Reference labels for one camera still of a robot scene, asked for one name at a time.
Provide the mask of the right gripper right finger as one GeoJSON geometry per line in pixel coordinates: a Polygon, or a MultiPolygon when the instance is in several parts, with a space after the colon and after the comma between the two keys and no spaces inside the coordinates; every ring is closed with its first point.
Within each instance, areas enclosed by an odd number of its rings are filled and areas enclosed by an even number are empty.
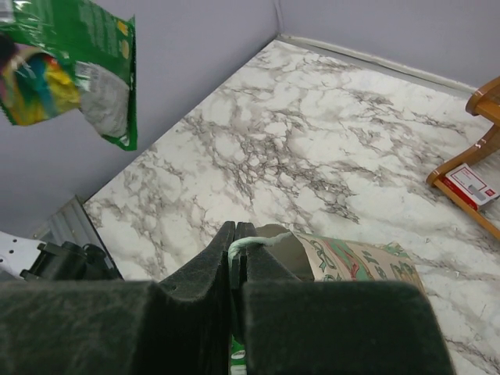
{"type": "MultiPolygon", "coordinates": [[[[256,237],[251,223],[234,240],[256,237]]],[[[248,374],[453,374],[424,291],[401,281],[302,281],[263,246],[234,260],[234,334],[248,374]]]]}

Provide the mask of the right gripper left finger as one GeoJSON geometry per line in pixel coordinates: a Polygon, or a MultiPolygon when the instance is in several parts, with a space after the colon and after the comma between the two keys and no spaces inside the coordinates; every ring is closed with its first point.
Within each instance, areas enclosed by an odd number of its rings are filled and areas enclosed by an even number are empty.
{"type": "Polygon", "coordinates": [[[160,282],[2,282],[2,373],[228,373],[227,251],[235,229],[224,223],[160,282]]]}

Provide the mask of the yellow green snack packet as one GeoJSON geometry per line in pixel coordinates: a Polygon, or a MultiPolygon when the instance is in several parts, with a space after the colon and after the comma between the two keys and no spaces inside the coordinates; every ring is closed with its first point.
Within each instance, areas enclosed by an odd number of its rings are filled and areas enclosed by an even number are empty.
{"type": "Polygon", "coordinates": [[[1,108],[14,126],[30,126],[80,108],[70,74],[39,47],[1,40],[1,108]]]}

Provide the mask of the green white paper bag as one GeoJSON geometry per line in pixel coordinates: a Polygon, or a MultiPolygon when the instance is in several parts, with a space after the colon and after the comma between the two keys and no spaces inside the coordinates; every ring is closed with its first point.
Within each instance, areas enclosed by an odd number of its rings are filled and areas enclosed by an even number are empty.
{"type": "Polygon", "coordinates": [[[424,291],[413,261],[397,243],[372,245],[322,237],[277,224],[257,229],[256,237],[234,241],[228,249],[229,267],[245,250],[260,245],[302,281],[401,281],[424,291]]]}

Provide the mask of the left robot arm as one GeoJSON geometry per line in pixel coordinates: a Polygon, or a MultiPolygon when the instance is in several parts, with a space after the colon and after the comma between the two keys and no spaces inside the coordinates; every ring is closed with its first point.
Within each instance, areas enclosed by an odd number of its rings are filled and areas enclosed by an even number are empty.
{"type": "Polygon", "coordinates": [[[1,233],[1,281],[121,280],[108,252],[96,245],[61,245],[1,233]]]}

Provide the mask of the red white small box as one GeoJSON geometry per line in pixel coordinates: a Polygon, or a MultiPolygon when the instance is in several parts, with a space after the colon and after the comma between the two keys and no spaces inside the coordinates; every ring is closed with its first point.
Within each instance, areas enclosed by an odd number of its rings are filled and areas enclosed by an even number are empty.
{"type": "Polygon", "coordinates": [[[499,190],[466,163],[447,172],[442,182],[475,211],[485,210],[499,198],[499,190]]]}

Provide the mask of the wooden shelf rack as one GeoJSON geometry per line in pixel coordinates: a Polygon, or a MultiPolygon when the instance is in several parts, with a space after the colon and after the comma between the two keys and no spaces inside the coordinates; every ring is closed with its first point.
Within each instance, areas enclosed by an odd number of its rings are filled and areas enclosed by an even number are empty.
{"type": "MultiPolygon", "coordinates": [[[[473,169],[473,165],[499,150],[499,79],[495,78],[477,89],[466,103],[466,111],[472,116],[482,116],[492,122],[490,130],[467,150],[433,170],[427,177],[426,182],[431,187],[441,190],[485,230],[495,238],[499,238],[499,229],[484,215],[484,210],[475,211],[442,182],[445,174],[457,166],[466,163],[473,169]]],[[[499,190],[498,182],[493,181],[488,184],[499,190]]],[[[499,207],[499,198],[492,205],[499,207]]]]}

